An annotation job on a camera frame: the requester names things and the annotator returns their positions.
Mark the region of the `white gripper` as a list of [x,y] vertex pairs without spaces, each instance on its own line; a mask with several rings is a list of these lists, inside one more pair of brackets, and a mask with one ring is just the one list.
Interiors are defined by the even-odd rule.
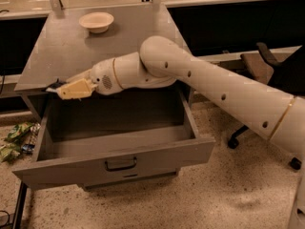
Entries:
[[81,99],[99,94],[110,95],[123,91],[114,72],[114,59],[108,59],[95,64],[91,69],[67,79],[67,84],[56,89],[61,99]]

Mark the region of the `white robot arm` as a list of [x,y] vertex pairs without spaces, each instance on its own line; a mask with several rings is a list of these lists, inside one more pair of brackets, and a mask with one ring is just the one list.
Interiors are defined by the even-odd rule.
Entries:
[[151,36],[140,49],[95,64],[61,84],[62,99],[129,88],[162,88],[181,81],[275,146],[305,157],[305,99],[291,80],[268,85],[192,56],[172,40]]

